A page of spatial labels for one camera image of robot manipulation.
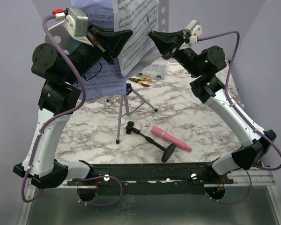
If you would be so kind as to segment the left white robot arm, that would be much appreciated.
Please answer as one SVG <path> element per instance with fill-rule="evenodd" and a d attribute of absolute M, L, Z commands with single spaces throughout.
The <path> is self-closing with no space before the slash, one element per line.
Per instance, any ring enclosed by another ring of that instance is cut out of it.
<path fill-rule="evenodd" d="M 132 30 L 114 31 L 89 24 L 87 43 L 80 44 L 69 55 L 78 76 L 52 41 L 48 40 L 35 48 L 31 70 L 44 78 L 45 83 L 38 101 L 38 122 L 32 145 L 25 160 L 14 166 L 14 173 L 31 178 L 32 185 L 39 189 L 58 187 L 70 179 L 79 179 L 84 185 L 94 181 L 91 164 L 83 160 L 61 163 L 56 160 L 55 152 L 81 94 L 81 90 L 74 86 L 78 78 L 100 59 L 113 64 L 132 34 Z"/>

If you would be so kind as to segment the white sheet music page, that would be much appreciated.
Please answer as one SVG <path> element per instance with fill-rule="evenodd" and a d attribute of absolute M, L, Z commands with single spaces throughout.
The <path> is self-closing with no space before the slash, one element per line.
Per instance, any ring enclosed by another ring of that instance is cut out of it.
<path fill-rule="evenodd" d="M 158 29 L 157 0 L 113 0 L 114 30 L 131 30 L 118 59 L 121 74 L 127 76 L 153 47 L 148 33 Z"/>

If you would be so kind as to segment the lilac sheet music page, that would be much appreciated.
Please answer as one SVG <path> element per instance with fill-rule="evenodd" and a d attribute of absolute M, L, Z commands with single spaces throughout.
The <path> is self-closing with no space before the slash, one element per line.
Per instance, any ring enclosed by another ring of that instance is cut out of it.
<path fill-rule="evenodd" d="M 72 0 L 71 7 L 81 9 L 89 21 L 96 26 L 108 29 L 114 27 L 111 0 Z M 114 65 L 100 59 L 83 79 L 86 88 L 86 103 L 94 103 L 102 97 L 123 94 L 126 90 L 126 80 L 121 75 L 117 58 Z"/>

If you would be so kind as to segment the lilac music stand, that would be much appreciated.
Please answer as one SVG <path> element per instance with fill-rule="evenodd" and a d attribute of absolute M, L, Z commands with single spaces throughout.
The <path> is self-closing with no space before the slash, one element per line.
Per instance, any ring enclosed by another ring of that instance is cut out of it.
<path fill-rule="evenodd" d="M 163 59 L 159 58 L 157 55 L 156 48 L 152 48 L 144 57 L 140 60 L 140 63 L 142 65 L 149 66 L 150 64 L 161 61 L 166 62 Z M 133 78 L 136 76 L 138 72 L 136 69 L 133 69 L 133 73 L 129 76 L 123 77 L 126 81 L 129 81 L 129 78 Z M 120 130 L 121 130 L 121 121 L 122 117 L 124 116 L 130 116 L 134 112 L 136 112 L 140 107 L 142 107 L 144 104 L 147 104 L 150 108 L 152 108 L 155 112 L 158 111 L 158 109 L 153 106 L 147 99 L 145 99 L 139 92 L 135 90 L 135 88 L 132 87 L 132 84 L 127 82 L 126 83 L 126 94 L 117 94 L 113 96 L 108 96 L 106 101 L 110 102 L 112 98 L 119 97 L 119 113 L 118 113 L 118 127 L 117 127 L 117 138 L 116 138 L 116 144 L 119 144 L 120 142 Z"/>

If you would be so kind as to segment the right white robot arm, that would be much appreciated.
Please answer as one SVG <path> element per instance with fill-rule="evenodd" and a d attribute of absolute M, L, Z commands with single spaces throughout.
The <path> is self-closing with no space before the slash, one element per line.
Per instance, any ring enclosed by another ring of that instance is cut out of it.
<path fill-rule="evenodd" d="M 219 46 L 211 46 L 197 54 L 183 44 L 190 43 L 190 35 L 183 31 L 149 32 L 149 37 L 165 60 L 175 59 L 194 81 L 190 83 L 193 94 L 214 110 L 233 131 L 241 147 L 211 163 L 206 172 L 210 183 L 218 183 L 227 172 L 250 169 L 272 146 L 276 133 L 256 124 L 232 99 L 216 73 L 226 68 L 225 53 Z"/>

